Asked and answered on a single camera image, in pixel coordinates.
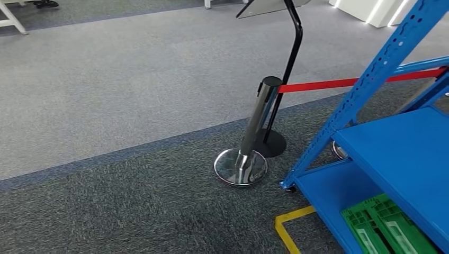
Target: yellow floor tape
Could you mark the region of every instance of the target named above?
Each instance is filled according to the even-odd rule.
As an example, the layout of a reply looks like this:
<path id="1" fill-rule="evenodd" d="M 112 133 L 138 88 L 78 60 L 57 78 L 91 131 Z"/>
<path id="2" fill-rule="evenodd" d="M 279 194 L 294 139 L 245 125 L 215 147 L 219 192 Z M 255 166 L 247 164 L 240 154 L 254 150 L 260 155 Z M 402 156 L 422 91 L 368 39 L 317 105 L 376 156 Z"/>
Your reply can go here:
<path id="1" fill-rule="evenodd" d="M 315 209 L 313 209 L 312 206 L 307 206 L 290 213 L 279 215 L 274 220 L 274 227 L 276 228 L 277 233 L 279 234 L 279 236 L 281 237 L 282 241 L 284 242 L 285 246 L 287 246 L 287 249 L 291 254 L 300 254 L 301 252 L 294 244 L 292 238 L 289 236 L 282 223 L 314 212 Z"/>

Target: white table leg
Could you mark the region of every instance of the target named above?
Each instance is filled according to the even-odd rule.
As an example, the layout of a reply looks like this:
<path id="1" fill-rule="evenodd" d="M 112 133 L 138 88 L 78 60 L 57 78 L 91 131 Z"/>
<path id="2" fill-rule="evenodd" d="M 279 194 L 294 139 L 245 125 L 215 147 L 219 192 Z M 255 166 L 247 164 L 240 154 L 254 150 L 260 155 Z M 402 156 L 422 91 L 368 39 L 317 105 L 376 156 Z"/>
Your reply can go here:
<path id="1" fill-rule="evenodd" d="M 25 7 L 26 3 L 23 0 L 17 0 L 21 7 Z"/>
<path id="2" fill-rule="evenodd" d="M 8 9 L 8 7 L 6 7 L 6 5 L 2 2 L 0 2 L 0 11 L 2 11 L 5 16 L 8 18 L 8 20 L 10 21 L 10 24 L 6 25 L 13 25 L 15 26 L 19 32 L 21 32 L 23 35 L 27 35 L 28 33 L 26 32 L 25 28 L 22 26 L 22 24 L 16 19 L 16 17 L 11 13 L 10 9 Z"/>

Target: green crate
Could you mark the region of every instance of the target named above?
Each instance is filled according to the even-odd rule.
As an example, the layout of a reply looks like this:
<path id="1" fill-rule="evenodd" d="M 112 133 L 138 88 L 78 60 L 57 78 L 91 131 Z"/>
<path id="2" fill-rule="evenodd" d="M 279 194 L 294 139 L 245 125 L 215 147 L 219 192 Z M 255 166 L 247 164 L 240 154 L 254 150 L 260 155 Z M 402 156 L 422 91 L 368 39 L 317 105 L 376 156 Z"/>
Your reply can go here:
<path id="1" fill-rule="evenodd" d="M 386 194 L 363 203 L 395 253 L 438 253 L 427 237 Z"/>
<path id="2" fill-rule="evenodd" d="M 357 239 L 363 253 L 389 253 L 382 235 L 363 203 L 341 211 L 343 218 Z"/>

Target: stanchion base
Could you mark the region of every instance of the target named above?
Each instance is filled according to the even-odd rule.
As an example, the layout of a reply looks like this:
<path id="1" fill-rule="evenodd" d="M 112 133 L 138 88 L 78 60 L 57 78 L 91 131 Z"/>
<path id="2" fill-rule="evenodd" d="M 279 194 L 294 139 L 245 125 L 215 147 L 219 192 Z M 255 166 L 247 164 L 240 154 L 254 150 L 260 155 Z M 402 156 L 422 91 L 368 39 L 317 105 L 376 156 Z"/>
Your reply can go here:
<path id="1" fill-rule="evenodd" d="M 246 167 L 239 169 L 236 161 L 239 156 L 240 148 L 232 148 L 223 151 L 213 163 L 215 173 L 225 183 L 234 186 L 249 186 L 260 181 L 268 171 L 268 164 L 265 158 L 254 151 L 247 158 Z"/>
<path id="2" fill-rule="evenodd" d="M 335 141 L 332 141 L 332 152 L 340 159 L 346 158 L 347 154 Z"/>

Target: caster wheel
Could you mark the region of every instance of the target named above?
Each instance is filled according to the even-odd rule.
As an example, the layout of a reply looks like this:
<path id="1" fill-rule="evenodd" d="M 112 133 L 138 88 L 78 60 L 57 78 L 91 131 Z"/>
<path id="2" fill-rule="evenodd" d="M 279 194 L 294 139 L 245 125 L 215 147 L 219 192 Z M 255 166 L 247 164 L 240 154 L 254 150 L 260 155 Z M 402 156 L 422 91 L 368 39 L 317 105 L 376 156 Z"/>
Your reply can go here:
<path id="1" fill-rule="evenodd" d="M 292 187 L 290 187 L 290 188 L 287 188 L 287 189 L 285 189 L 286 191 L 288 191 L 288 192 L 291 192 L 291 193 L 294 193 L 294 192 L 296 192 L 297 190 L 296 190 L 296 187 L 294 187 L 294 186 L 292 186 Z"/>

